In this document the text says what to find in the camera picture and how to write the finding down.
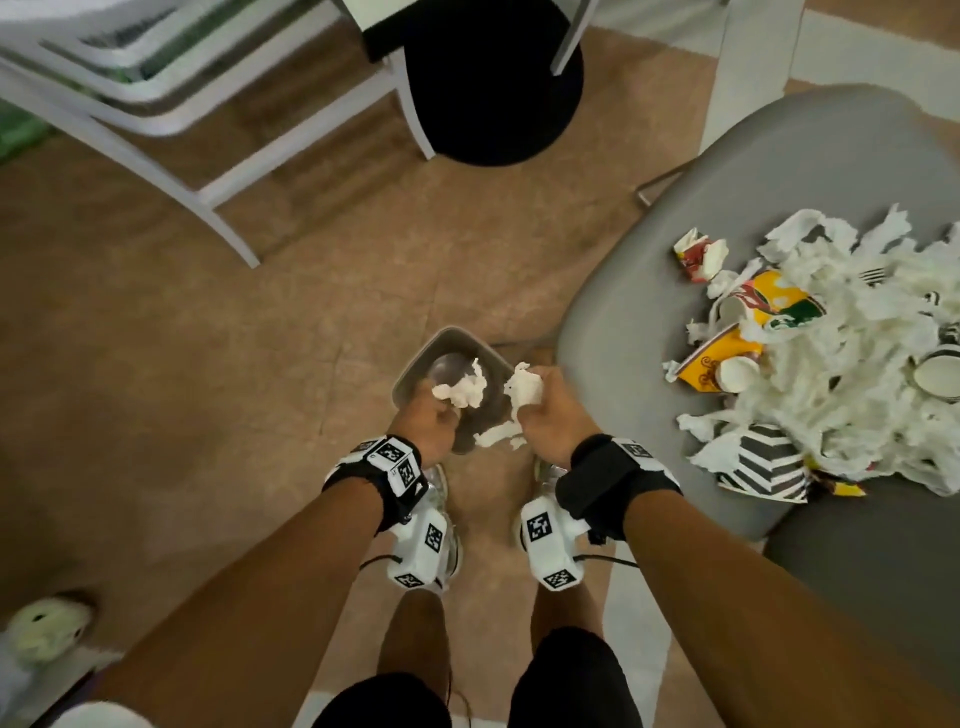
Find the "plush toy head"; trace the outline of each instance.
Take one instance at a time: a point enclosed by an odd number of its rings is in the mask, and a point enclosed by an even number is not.
[[[53,662],[84,635],[93,610],[71,599],[50,596],[28,604],[8,625],[11,647],[22,662]]]

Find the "forearm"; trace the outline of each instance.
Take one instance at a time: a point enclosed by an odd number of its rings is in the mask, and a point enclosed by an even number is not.
[[[677,494],[635,498],[624,530],[728,725],[960,724],[941,693]]]
[[[96,699],[126,705],[157,728],[287,728],[381,516],[370,483],[325,491],[108,670]]]

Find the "gray plastic chair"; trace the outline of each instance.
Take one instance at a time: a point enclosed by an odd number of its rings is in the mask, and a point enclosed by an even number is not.
[[[912,102],[866,85],[780,99],[695,159],[624,235],[568,309],[558,362],[602,427],[643,443],[704,513],[760,539],[790,506],[722,490],[684,457],[698,444],[675,418],[720,403],[663,379],[661,362],[690,351],[684,324],[706,314],[703,287],[685,281],[671,246],[697,227],[727,238],[728,267],[736,268],[798,209],[821,209],[865,230],[892,203],[909,211],[921,241],[960,219],[960,167]]]

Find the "person's left arm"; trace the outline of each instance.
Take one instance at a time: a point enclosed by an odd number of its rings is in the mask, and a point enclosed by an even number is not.
[[[423,382],[388,431],[417,445],[426,468],[450,451],[456,423]],[[382,516],[370,482],[333,485],[109,668],[93,699],[157,728],[288,728]]]

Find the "wrist strap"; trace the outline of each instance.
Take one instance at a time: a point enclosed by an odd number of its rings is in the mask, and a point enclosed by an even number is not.
[[[570,466],[557,481],[557,501],[573,518],[617,541],[625,539],[623,519],[635,497],[659,490],[681,493],[673,474],[625,437],[591,435],[573,451]]]
[[[324,479],[323,490],[351,477],[368,480],[383,500],[383,519],[377,533],[410,517],[427,491],[417,446],[399,435],[366,440],[340,458]]]

